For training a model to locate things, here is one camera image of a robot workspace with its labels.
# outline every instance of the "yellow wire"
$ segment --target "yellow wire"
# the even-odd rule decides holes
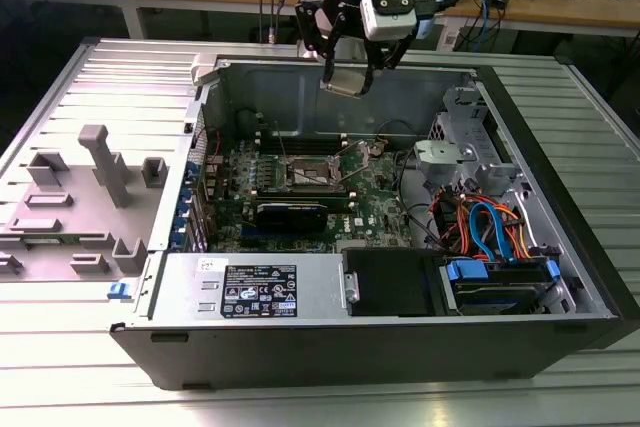
[[[529,255],[529,251],[527,250],[527,244],[525,244],[524,242],[524,229],[522,228],[522,226],[520,226],[519,230],[520,230],[520,243],[522,244],[522,252],[527,257],[527,259],[530,259],[531,256]]]

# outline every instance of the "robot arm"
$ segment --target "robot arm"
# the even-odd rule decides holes
[[[458,0],[299,0],[295,11],[305,47],[324,59],[321,88],[359,97],[377,74],[394,69],[416,38],[421,20]],[[362,42],[365,74],[336,71],[336,47],[342,38]]]

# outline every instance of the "regulatory label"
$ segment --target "regulatory label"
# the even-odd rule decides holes
[[[228,265],[224,274],[222,316],[296,317],[295,265]]]

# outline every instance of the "slotted aluminum surface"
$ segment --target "slotted aluminum surface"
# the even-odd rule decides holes
[[[29,145],[44,148],[51,143],[43,137],[59,135],[56,142],[64,145],[65,152],[80,156],[69,139],[81,122],[91,119],[107,122],[111,140],[132,164],[150,155],[138,150],[142,144],[136,142],[143,143],[144,149],[170,148],[185,99],[193,96],[188,67],[195,54],[202,52],[258,55],[256,46],[248,44],[103,41],[81,48],[43,99],[55,108],[55,115],[43,113],[31,125],[34,133]],[[261,52],[296,55],[292,47]],[[407,60],[443,66],[485,64],[496,69],[638,299],[637,146],[579,74],[545,57],[414,52]],[[105,103],[107,109],[98,109]],[[47,129],[44,135],[39,126]],[[128,136],[135,142],[129,142]],[[0,220],[3,208],[10,208],[12,199],[19,196],[15,185],[30,181],[21,162],[16,162],[28,157],[23,152],[12,153],[10,148],[0,169],[14,154],[2,177]],[[572,355],[532,380],[165,392],[156,389],[108,336],[106,326],[121,320],[123,311],[130,308],[130,304],[108,303],[108,287],[107,282],[0,284],[2,425],[12,425],[11,421],[20,425],[138,421],[172,426],[474,427],[640,423],[638,333],[605,351]],[[269,346],[256,348],[264,349],[265,362],[287,368],[281,353],[271,352]],[[473,355],[472,345],[469,355]]]

